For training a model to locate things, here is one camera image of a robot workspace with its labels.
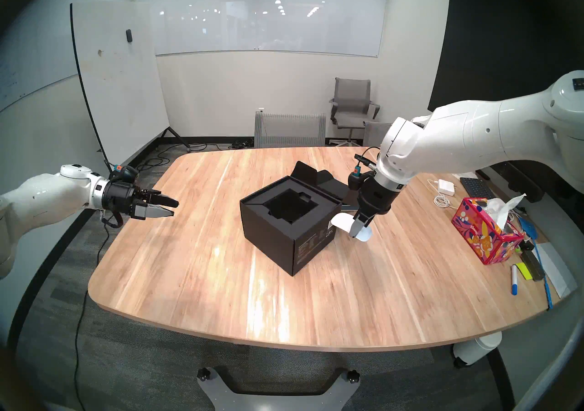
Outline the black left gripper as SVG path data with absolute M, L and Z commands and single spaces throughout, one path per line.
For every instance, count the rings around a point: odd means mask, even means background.
M 136 198 L 145 204 L 135 204 Z M 174 212 L 166 209 L 177 208 L 179 202 L 157 190 L 136 190 L 135 181 L 108 180 L 103 189 L 103 210 L 146 220 L 148 218 L 172 217 Z

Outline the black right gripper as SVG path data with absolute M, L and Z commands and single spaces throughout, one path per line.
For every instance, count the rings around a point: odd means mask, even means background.
M 391 209 L 394 190 L 380 185 L 375 178 L 366 178 L 357 193 L 358 210 L 349 229 L 352 238 L 371 238 L 370 221 L 376 215 L 384 215 Z

